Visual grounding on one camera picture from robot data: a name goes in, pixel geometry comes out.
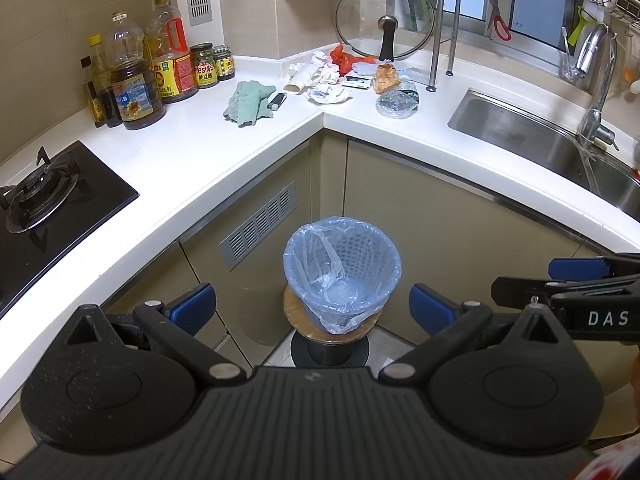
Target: window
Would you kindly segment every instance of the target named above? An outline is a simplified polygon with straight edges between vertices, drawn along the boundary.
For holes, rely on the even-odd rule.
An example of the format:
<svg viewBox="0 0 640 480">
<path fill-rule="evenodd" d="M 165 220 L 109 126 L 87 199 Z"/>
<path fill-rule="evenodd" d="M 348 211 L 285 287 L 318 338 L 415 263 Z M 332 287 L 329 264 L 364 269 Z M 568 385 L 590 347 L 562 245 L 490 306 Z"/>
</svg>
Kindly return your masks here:
<svg viewBox="0 0 640 480">
<path fill-rule="evenodd" d="M 565 26 L 569 33 L 575 28 L 578 3 L 575 0 L 500 0 L 499 5 L 500 15 L 511 29 L 511 41 L 500 40 L 493 28 L 490 29 L 491 40 L 486 38 L 484 19 L 492 10 L 487 0 L 462 0 L 460 30 L 463 40 L 471 40 L 477 46 L 498 50 L 557 74 L 559 49 L 564 50 L 561 28 Z M 452 25 L 454 7 L 455 0 L 445 0 L 445 25 Z"/>
</svg>

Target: glass pot lid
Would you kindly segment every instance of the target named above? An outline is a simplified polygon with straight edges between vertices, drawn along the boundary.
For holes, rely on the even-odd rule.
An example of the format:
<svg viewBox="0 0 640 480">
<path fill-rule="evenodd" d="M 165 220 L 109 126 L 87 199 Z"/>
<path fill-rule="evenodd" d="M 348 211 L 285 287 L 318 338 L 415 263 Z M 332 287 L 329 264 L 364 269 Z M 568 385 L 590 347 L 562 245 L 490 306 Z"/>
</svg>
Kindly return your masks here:
<svg viewBox="0 0 640 480">
<path fill-rule="evenodd" d="M 433 31 L 429 0 L 340 0 L 335 28 L 361 56 L 394 60 L 422 47 Z"/>
</svg>

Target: red plastic bag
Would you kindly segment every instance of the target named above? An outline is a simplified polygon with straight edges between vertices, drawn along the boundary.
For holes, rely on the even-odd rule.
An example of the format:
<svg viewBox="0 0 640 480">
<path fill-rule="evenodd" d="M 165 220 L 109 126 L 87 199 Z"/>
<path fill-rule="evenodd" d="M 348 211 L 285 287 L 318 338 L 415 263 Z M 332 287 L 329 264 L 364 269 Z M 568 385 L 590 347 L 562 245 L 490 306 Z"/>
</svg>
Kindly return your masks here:
<svg viewBox="0 0 640 480">
<path fill-rule="evenodd" d="M 376 63 L 376 56 L 357 57 L 353 54 L 344 52 L 344 45 L 338 45 L 331 53 L 331 61 L 334 62 L 340 68 L 340 75 L 345 75 L 351 72 L 351 68 L 354 63 Z"/>
</svg>

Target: gas stove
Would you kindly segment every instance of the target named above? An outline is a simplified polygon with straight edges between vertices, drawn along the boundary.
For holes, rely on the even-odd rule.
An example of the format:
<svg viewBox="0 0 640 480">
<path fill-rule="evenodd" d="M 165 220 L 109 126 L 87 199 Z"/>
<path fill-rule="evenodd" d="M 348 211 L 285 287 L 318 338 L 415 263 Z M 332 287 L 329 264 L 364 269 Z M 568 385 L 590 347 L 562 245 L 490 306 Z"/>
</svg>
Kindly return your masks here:
<svg viewBox="0 0 640 480">
<path fill-rule="evenodd" d="M 138 197 L 77 140 L 16 186 L 0 187 L 0 318 L 57 261 Z"/>
</svg>

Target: blue gripper pad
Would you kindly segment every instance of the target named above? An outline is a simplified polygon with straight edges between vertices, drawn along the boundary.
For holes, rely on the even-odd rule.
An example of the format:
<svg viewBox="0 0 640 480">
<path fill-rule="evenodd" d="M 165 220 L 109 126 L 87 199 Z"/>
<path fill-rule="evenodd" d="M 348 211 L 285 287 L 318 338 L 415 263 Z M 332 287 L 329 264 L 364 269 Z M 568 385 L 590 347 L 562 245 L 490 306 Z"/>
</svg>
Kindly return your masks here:
<svg viewBox="0 0 640 480">
<path fill-rule="evenodd" d="M 589 282 L 609 277 L 609 266 L 600 258 L 556 258 L 549 263 L 552 280 Z"/>
<path fill-rule="evenodd" d="M 427 334 L 435 336 L 458 318 L 461 309 L 428 286 L 416 283 L 409 291 L 409 313 Z"/>
<path fill-rule="evenodd" d="M 216 291 L 201 283 L 166 306 L 165 316 L 189 335 L 196 335 L 216 312 Z"/>
</svg>

